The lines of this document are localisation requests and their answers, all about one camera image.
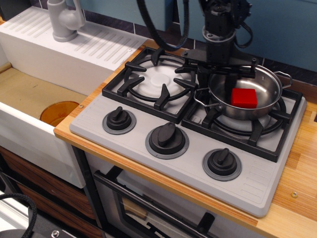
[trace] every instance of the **stainless steel pan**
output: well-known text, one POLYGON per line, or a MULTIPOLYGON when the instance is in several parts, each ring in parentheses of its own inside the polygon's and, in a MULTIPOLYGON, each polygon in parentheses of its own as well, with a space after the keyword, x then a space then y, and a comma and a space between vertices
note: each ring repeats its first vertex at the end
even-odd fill
POLYGON ((215 107, 223 115, 239 120, 255 120, 268 114, 274 104, 282 96, 283 88, 292 85, 292 77, 283 72, 271 72, 265 67, 256 66, 255 78, 230 79, 225 75, 215 74, 209 79, 209 91, 216 103, 206 105, 195 98, 205 107, 215 107), (276 74, 289 77, 290 84, 282 86, 276 74), (232 88, 252 88, 257 94, 258 105, 255 109, 246 109, 230 104, 232 88))

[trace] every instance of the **wooden cabinet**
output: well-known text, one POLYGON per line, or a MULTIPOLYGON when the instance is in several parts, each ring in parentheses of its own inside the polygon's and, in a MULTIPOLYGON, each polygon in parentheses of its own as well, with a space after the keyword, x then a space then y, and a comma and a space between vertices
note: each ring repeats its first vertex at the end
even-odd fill
POLYGON ((39 210, 89 238, 101 238, 87 196, 79 189, 0 147, 2 172, 12 178, 39 210))

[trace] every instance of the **burner grate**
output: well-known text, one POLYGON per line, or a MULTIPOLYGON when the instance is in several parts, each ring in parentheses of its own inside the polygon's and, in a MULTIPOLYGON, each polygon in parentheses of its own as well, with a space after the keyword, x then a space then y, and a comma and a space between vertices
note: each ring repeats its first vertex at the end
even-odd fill
POLYGON ((286 113, 285 104, 283 100, 280 100, 280 111, 274 110, 271 113, 271 116, 273 118, 276 118, 277 122, 268 128, 263 128, 258 120, 252 122, 255 130, 251 132, 239 131, 229 128, 228 126, 222 124, 217 120, 217 118, 221 115, 221 113, 219 113, 217 110, 210 110, 209 112, 207 112, 206 117, 204 118, 202 123, 199 124, 192 120, 195 111, 200 106, 197 102, 195 102, 191 106, 188 113, 185 115, 184 119, 182 120, 182 126, 242 149, 244 151, 250 152, 254 155, 260 156, 273 162, 277 162, 285 143, 287 134, 289 132, 293 117, 301 101, 302 93, 291 90, 283 90, 282 96, 295 100, 293 109, 289 114, 286 113), (283 132, 275 151, 271 151, 257 145, 257 142, 261 136, 273 133, 277 129, 281 129, 283 132))
POLYGON ((147 71, 145 67, 141 66, 141 64, 145 62, 152 62, 154 67, 159 66, 162 62, 172 62, 176 64, 178 66, 177 69, 179 69, 183 66, 184 59, 170 55, 163 49, 155 50, 145 47, 131 62, 127 62, 125 69, 103 88, 102 95, 159 118, 179 123, 185 115, 186 109, 190 106, 194 92, 198 87, 195 82, 196 73, 194 69, 186 72, 190 75, 190 80, 180 78, 173 79, 173 82, 183 88, 181 92, 171 96, 167 85, 163 83, 161 85, 161 95, 159 97, 149 97, 135 90, 140 83, 146 80, 145 77, 133 76, 136 72, 147 71), (185 99, 181 101, 181 103, 179 103, 179 101, 174 103, 180 104, 179 110, 177 110, 176 113, 169 112, 166 109, 166 104, 169 102, 172 103, 180 98, 185 99))

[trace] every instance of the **blue wall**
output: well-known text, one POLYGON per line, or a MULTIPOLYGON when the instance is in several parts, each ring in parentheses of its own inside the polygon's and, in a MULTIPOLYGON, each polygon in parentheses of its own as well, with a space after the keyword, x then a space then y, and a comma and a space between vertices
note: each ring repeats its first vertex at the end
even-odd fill
MULTIPOLYGON (((158 30, 166 30, 172 23, 173 0, 146 0, 152 22, 158 30)), ((73 0, 66 0, 74 6, 73 0)), ((145 25, 136 0, 80 0, 82 9, 145 25)))
MULTIPOLYGON (((181 29, 183 3, 177 0, 181 29)), ((254 40, 245 52, 297 67, 317 71, 317 0, 249 0, 254 40)), ((204 17, 198 1, 190 1, 190 38, 204 41, 204 17)), ((248 34, 238 30, 239 43, 248 34)))

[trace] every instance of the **screw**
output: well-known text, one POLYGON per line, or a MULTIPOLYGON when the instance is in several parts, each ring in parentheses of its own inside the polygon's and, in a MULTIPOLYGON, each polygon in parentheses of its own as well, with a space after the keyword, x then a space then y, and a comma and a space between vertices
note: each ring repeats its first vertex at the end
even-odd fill
POLYGON ((292 192, 292 197, 294 197, 294 198, 298 198, 298 194, 297 194, 297 192, 292 192))
POLYGON ((52 232, 52 237, 53 238, 56 238, 56 237, 58 237, 59 236, 59 231, 53 231, 52 232))

